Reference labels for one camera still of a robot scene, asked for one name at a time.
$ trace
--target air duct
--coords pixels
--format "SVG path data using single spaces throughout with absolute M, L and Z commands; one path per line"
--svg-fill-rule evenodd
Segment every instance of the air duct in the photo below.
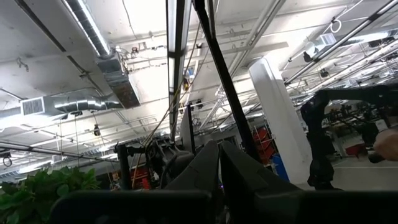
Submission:
M 125 63 L 122 63 L 117 56 L 114 56 L 107 60 L 98 60 L 97 66 L 125 109 L 141 105 L 138 91 L 134 83 L 130 82 Z
M 127 66 L 119 61 L 114 49 L 101 35 L 87 5 L 83 0 L 63 0 L 63 2 L 94 48 L 99 58 L 97 65 L 120 103 L 125 109 L 140 106 L 135 86 L 129 81 Z
M 55 109 L 64 113 L 73 111 L 100 111 L 111 108 L 123 108 L 114 95 L 102 96 L 100 98 L 94 96 L 82 97 L 62 97 L 54 98 Z
M 21 106 L 0 111 L 0 129 L 18 126 L 37 118 L 61 119 L 76 111 L 100 111 L 123 108 L 112 95 L 95 96 L 41 96 L 22 100 Z
M 90 41 L 99 58 L 110 58 L 113 50 L 104 40 L 83 0 L 63 0 L 66 7 Z

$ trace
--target robotic arm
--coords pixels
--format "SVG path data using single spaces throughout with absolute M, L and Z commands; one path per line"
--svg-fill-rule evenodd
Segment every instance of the robotic arm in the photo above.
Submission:
M 308 184 L 317 190 L 334 189 L 330 182 L 334 170 L 326 158 L 322 141 L 325 132 L 322 130 L 322 120 L 325 118 L 325 108 L 330 100 L 363 100 L 379 108 L 382 119 L 387 126 L 390 123 L 382 110 L 397 103 L 398 85 L 376 85 L 361 88 L 346 88 L 340 90 L 326 89 L 318 91 L 300 109 L 302 117 L 308 126 L 308 140 L 311 145 L 312 163 Z

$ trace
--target blue trash can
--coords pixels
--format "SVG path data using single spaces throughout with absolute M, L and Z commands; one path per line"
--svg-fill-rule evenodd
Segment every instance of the blue trash can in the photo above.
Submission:
M 289 177 L 287 176 L 287 173 L 286 173 L 284 163 L 282 162 L 282 158 L 280 157 L 279 153 L 275 153 L 272 156 L 272 161 L 275 164 L 275 171 L 278 174 L 278 176 L 280 178 L 290 182 Z

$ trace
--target hand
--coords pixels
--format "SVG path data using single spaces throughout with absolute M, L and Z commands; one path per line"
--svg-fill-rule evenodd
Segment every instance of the hand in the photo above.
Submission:
M 376 136 L 374 150 L 389 161 L 398 161 L 398 130 L 388 129 Z

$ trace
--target green plant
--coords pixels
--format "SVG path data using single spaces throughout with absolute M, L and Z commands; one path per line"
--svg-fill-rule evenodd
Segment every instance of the green plant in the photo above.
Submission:
M 46 223 L 52 205 L 64 195 L 76 190 L 98 189 L 94 169 L 87 173 L 77 167 L 63 167 L 48 174 L 47 170 L 28 176 L 18 186 L 2 183 L 0 223 Z

